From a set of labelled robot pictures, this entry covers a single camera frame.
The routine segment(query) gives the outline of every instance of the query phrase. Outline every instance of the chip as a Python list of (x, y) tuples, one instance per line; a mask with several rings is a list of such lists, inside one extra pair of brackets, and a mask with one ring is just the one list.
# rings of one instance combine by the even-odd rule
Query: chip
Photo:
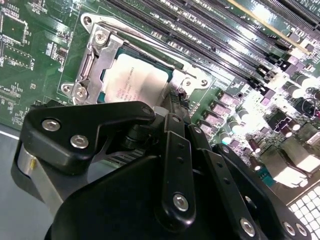
[(219, 116), (222, 116), (223, 114), (227, 113), (227, 114), (230, 114), (231, 113), (231, 110), (226, 108), (225, 106), (217, 103), (217, 102), (214, 102), (213, 104), (213, 107), (211, 108), (212, 112), (219, 115)]
[(235, 98), (233, 96), (230, 96), (226, 94), (225, 92), (221, 95), (219, 98), (219, 101), (222, 102), (225, 105), (232, 105), (235, 102)]
[(206, 114), (207, 115), (204, 117), (204, 120), (211, 125), (222, 123), (224, 121), (221, 117), (218, 117), (213, 112), (206, 111)]

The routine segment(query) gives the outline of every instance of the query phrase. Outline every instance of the black plastic part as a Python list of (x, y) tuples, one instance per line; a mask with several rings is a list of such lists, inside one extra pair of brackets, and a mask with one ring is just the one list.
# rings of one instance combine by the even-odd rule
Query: black plastic part
[(279, 133), (283, 128), (288, 125), (288, 122), (291, 121), (291, 118), (287, 117), (282, 111), (278, 110), (278, 112), (273, 115), (268, 121), (268, 125), (270, 128)]
[[(185, 124), (175, 114), (165, 117), (162, 140), (161, 195), (155, 214), (161, 224), (171, 232), (185, 231), (196, 218), (195, 190), (190, 142), (185, 138)], [(174, 195), (184, 196), (188, 202), (186, 211), (179, 210)]]
[[(298, 223), (304, 226), (302, 222), (297, 219), (295, 214), (262, 182), (258, 175), (248, 168), (231, 148), (224, 144), (217, 144), (212, 150), (220, 154), (225, 160), (242, 196), (249, 197), (256, 205), (259, 213), (258, 222), (260, 228), (268, 239), (311, 239), (308, 231), (306, 237), (300, 234), (296, 224)], [(285, 230), (284, 222), (293, 227), (295, 236), (290, 235)]]
[(215, 240), (223, 238), (223, 216), (214, 207), (215, 196), (206, 179), (195, 179), (195, 222), (182, 233), (167, 231), (155, 217), (161, 161), (137, 159), (72, 194), (58, 210), (51, 228), (52, 240)]
[[(46, 119), (58, 121), (61, 128), (54, 132), (45, 130), (42, 122)], [(99, 140), (105, 141), (107, 133), (114, 134), (133, 125), (149, 124), (154, 119), (154, 111), (138, 101), (41, 108), (26, 115), (20, 140), (30, 154), (65, 174), (81, 174), (101, 150)], [(73, 147), (70, 140), (75, 135), (85, 136), (88, 147)]]
[(192, 136), (192, 156), (196, 159), (202, 159), (200, 167), (211, 179), (208, 190), (219, 193), (217, 198), (220, 198), (222, 202), (221, 207), (224, 208), (226, 216), (228, 217), (228, 224), (231, 226), (229, 230), (233, 232), (234, 237), (239, 239), (248, 238), (247, 233), (243, 230), (240, 223), (241, 219), (246, 219), (252, 224), (255, 231), (252, 239), (267, 239), (252, 219), (224, 159), (219, 154), (208, 149), (208, 141), (203, 132), (196, 132), (193, 125), (190, 125), (188, 128)]
[(181, 97), (175, 92), (169, 92), (162, 103), (162, 107), (168, 109), (170, 113), (178, 115), (186, 124), (191, 124), (187, 103), (181, 104)]

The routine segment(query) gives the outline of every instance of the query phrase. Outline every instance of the capacitor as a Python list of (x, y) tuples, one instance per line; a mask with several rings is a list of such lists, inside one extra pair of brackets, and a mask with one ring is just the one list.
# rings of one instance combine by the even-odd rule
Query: capacitor
[(242, 126), (237, 122), (237, 120), (231, 120), (229, 122), (229, 127), (234, 134), (239, 134), (242, 131)]
[(297, 87), (296, 85), (290, 84), (287, 89), (286, 89), (287, 93), (291, 95), (292, 98), (294, 99), (298, 99), (303, 97), (303, 95), (305, 94), (303, 89)]
[(286, 138), (290, 138), (292, 136), (292, 131), (287, 126), (282, 128), (280, 131)]
[(240, 117), (241, 121), (244, 123), (248, 123), (250, 121), (250, 115), (247, 110), (245, 109), (240, 109), (238, 111), (238, 116)]
[(253, 150), (256, 154), (258, 154), (258, 153), (261, 152), (260, 146), (258, 145), (258, 143), (257, 143), (254, 139), (250, 139), (250, 140), (248, 141), (248, 143), (249, 143), (250, 147), (252, 148), (252, 150)]
[(293, 119), (288, 122), (288, 126), (292, 129), (292, 131), (298, 131), (301, 128), (300, 124)]
[(229, 136), (229, 133), (227, 133), (226, 131), (221, 132), (219, 137), (221, 139), (221, 142), (225, 145), (229, 145), (232, 142), (232, 139)]
[(305, 89), (311, 88), (315, 85), (314, 79), (303, 74), (299, 74), (298, 77), (295, 79), (295, 82)]
[(249, 161), (250, 161), (250, 164), (251, 164), (251, 168), (253, 170), (255, 170), (256, 172), (261, 170), (261, 168), (262, 168), (261, 163), (258, 162), (258, 160), (254, 156), (251, 156), (249, 158)]

